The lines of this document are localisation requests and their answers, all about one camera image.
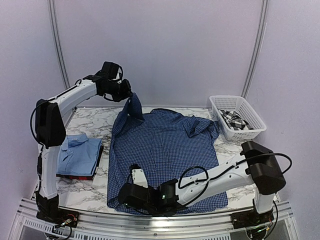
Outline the blue checkered long sleeve shirt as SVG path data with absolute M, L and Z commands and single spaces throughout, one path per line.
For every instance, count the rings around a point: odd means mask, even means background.
M 219 134 L 218 122 L 211 119 L 184 116 L 163 108 L 143 113 L 138 96 L 133 94 L 112 127 L 107 206 L 118 212 L 134 213 L 118 201 L 133 164 L 143 169 L 153 188 L 216 167 L 219 162 L 214 142 Z

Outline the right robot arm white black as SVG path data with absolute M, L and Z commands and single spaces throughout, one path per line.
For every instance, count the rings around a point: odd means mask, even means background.
M 240 153 L 218 166 L 211 169 L 189 167 L 178 179 L 164 182 L 157 188 L 148 185 L 141 168 L 134 168 L 131 171 L 132 182 L 122 186 L 118 202 L 130 209 L 144 210 L 152 216 L 172 216 L 231 189 L 255 185 L 253 209 L 248 212 L 247 219 L 258 224 L 271 211 L 276 193 L 287 184 L 285 171 L 277 158 L 286 158 L 290 163 L 292 159 L 252 140 L 244 142 L 241 147 Z

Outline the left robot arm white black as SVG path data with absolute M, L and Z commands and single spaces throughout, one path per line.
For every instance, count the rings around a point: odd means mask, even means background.
M 56 186 L 59 148 L 66 138 L 63 117 L 94 96 L 116 103 L 131 97 L 131 85 L 123 75 L 119 64 L 105 61 L 97 73 L 77 80 L 72 87 L 49 99 L 38 100 L 31 113 L 30 130 L 38 144 L 39 185 L 35 199 L 38 213 L 53 223 L 60 222 L 64 216 Z

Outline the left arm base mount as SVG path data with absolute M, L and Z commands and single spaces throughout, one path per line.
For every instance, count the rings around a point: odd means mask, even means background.
M 80 216 L 80 213 L 78 211 L 58 208 L 57 211 L 54 211 L 53 213 L 57 215 L 50 216 L 46 213 L 38 211 L 36 214 L 36 218 L 49 223 L 56 224 L 59 227 L 64 227 L 64 226 L 68 226 L 72 228 L 77 227 L 79 216 Z

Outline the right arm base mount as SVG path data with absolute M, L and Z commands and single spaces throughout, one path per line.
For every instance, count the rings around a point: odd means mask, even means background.
M 273 210 L 259 214 L 251 209 L 232 213 L 230 217 L 234 229 L 255 227 L 274 220 Z

